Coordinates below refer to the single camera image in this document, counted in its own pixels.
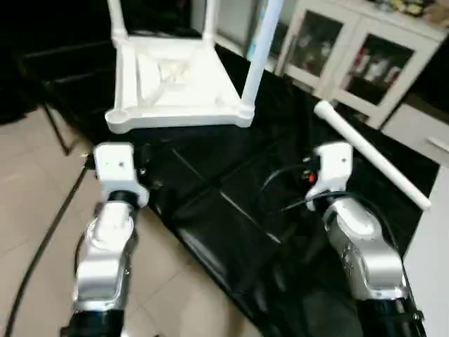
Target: chair leg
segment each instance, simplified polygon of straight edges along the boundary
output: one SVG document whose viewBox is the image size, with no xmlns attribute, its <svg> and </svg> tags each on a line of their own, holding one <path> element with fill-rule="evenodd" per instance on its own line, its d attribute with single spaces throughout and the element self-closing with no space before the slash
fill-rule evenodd
<svg viewBox="0 0 449 337">
<path fill-rule="evenodd" d="M 48 109 L 47 105 L 43 105 L 43 109 L 45 110 L 45 115 L 48 117 L 48 120 L 50 122 L 50 125 L 51 125 L 53 131 L 55 131 L 56 138 L 58 139 L 58 142 L 59 142 L 59 145 L 62 148 L 62 151 L 64 152 L 64 154 L 66 156 L 68 156 L 70 154 L 70 152 L 72 152 L 73 146 L 69 147 L 69 146 L 67 146 L 65 144 L 64 138 L 62 137 L 61 132 L 59 131 L 58 126 L 56 125 L 56 121 L 53 118 L 53 116 L 52 116 L 50 110 Z"/>
</svg>

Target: tile floor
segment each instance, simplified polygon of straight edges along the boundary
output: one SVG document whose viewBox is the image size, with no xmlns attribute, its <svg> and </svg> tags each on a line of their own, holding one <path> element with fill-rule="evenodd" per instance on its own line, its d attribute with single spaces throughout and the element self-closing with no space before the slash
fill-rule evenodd
<svg viewBox="0 0 449 337">
<path fill-rule="evenodd" d="M 58 119 L 66 139 L 73 132 Z M 46 228 L 81 170 L 88 146 L 69 157 L 42 111 L 0 126 L 0 326 Z M 76 241 L 99 200 L 90 172 L 48 246 L 22 302 L 15 337 L 59 336 L 72 304 Z M 148 209 L 138 221 L 133 283 L 126 311 L 129 337 L 256 337 L 259 333 L 192 261 Z"/>
</svg>

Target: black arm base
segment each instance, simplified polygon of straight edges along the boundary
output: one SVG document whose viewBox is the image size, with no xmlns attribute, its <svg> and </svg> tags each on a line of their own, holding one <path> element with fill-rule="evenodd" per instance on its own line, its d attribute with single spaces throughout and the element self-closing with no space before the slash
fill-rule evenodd
<svg viewBox="0 0 449 337">
<path fill-rule="evenodd" d="M 357 302 L 364 337 L 425 337 L 422 313 L 410 300 L 365 300 Z"/>
<path fill-rule="evenodd" d="M 61 337 L 120 337 L 125 312 L 109 310 L 106 312 L 85 311 L 73 314 L 68 326 L 61 328 Z"/>
</svg>

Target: white cabinet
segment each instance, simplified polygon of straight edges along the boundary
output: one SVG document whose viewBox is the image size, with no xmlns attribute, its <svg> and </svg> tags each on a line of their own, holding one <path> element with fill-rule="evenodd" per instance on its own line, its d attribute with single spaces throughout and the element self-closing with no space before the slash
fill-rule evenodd
<svg viewBox="0 0 449 337">
<path fill-rule="evenodd" d="M 351 43 L 358 16 L 335 4 L 301 0 L 283 43 L 275 74 L 287 74 L 315 91 L 329 81 Z"/>
<path fill-rule="evenodd" d="M 299 0 L 275 73 L 344 103 L 378 128 L 429 62 L 446 31 L 365 0 Z"/>
<path fill-rule="evenodd" d="M 402 104 L 382 132 L 437 163 L 449 167 L 449 125 Z"/>
<path fill-rule="evenodd" d="M 362 112 L 366 123 L 378 128 L 437 48 L 434 40 L 361 18 L 351 47 L 320 94 Z"/>
</svg>

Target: white rod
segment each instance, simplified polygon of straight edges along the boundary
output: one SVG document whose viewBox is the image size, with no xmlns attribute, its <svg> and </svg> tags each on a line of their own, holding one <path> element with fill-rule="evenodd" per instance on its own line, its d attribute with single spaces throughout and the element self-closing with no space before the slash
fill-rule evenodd
<svg viewBox="0 0 449 337">
<path fill-rule="evenodd" d="M 206 0 L 206 19 L 204 20 L 203 40 L 213 43 L 217 25 L 220 0 Z"/>
<path fill-rule="evenodd" d="M 107 0 L 109 6 L 109 16 L 111 17 L 112 39 L 116 37 L 127 37 L 128 32 L 123 21 L 120 0 Z"/>
<path fill-rule="evenodd" d="M 413 200 L 423 211 L 430 208 L 431 202 L 419 191 L 392 163 L 375 149 L 360 133 L 349 125 L 329 104 L 322 100 L 314 112 L 326 120 L 340 135 L 354 146 L 367 160 L 376 166 L 390 181 Z"/>
<path fill-rule="evenodd" d="M 255 98 L 259 90 L 260 80 L 267 64 L 269 49 L 272 46 L 274 31 L 279 20 L 283 0 L 269 0 L 262 19 L 260 31 L 256 36 L 255 50 L 251 60 L 245 88 L 241 96 L 243 106 L 254 109 Z"/>
</svg>

